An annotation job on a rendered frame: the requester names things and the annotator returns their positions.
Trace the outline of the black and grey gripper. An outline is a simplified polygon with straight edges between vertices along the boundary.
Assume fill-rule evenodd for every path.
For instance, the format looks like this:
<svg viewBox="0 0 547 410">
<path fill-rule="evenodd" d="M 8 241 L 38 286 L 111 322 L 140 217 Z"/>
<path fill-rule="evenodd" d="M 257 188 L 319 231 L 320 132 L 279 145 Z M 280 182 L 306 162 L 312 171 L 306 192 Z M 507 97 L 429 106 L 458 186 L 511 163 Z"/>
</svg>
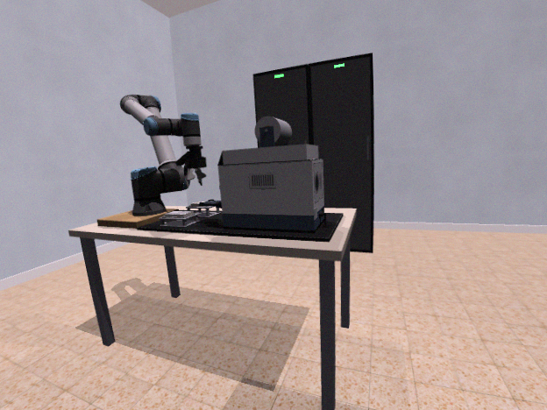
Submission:
<svg viewBox="0 0 547 410">
<path fill-rule="evenodd" d="M 199 146 L 199 145 L 198 145 Z M 202 146 L 186 146 L 186 149 L 189 149 L 189 152 L 191 155 L 186 159 L 185 166 L 184 166 L 184 176 L 187 184 L 187 188 L 189 186 L 189 181 L 193 180 L 195 178 L 195 175 L 193 174 L 193 169 L 195 169 L 195 173 L 197 175 L 198 182 L 202 186 L 202 178 L 206 177 L 205 173 L 202 173 L 200 168 L 207 167 L 206 165 L 206 157 L 202 157 Z M 201 156 L 201 157 L 200 157 Z M 198 161 L 198 165 L 197 165 Z M 192 169 L 190 169 L 192 168 Z"/>
</svg>

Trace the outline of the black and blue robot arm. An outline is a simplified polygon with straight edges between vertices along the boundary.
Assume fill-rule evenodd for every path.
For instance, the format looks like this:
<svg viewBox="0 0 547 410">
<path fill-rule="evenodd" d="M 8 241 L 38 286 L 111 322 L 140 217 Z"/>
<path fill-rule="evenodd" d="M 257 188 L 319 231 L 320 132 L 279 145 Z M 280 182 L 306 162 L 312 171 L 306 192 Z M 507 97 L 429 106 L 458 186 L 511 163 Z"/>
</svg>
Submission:
<svg viewBox="0 0 547 410">
<path fill-rule="evenodd" d="M 140 106 L 137 105 L 139 103 Z M 188 189 L 182 165 L 191 155 L 190 152 L 186 152 L 176 161 L 168 136 L 183 135 L 184 145 L 201 145 L 199 116 L 196 113 L 182 113 L 180 119 L 161 118 L 160 100 L 152 95 L 124 96 L 120 101 L 120 107 L 123 112 L 129 115 L 131 113 L 144 125 L 144 131 L 152 140 L 160 164 L 158 169 L 151 166 L 153 168 L 145 167 L 140 168 L 144 170 L 131 171 L 134 197 L 132 214 L 151 216 L 163 213 L 166 209 L 160 194 Z"/>
</svg>

